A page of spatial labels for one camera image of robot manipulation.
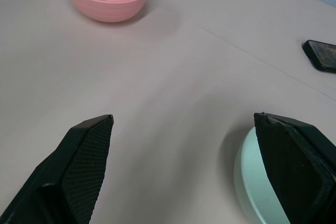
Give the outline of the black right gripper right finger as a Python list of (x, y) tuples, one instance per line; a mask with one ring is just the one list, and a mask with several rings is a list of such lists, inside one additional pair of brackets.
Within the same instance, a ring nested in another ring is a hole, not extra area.
[(290, 223), (335, 223), (335, 145), (315, 126), (255, 113), (267, 177)]

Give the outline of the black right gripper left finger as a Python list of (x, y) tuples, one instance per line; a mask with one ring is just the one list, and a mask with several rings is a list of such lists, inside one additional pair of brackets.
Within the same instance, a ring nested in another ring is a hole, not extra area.
[(106, 171), (113, 116), (69, 129), (32, 172), (1, 223), (89, 223)]

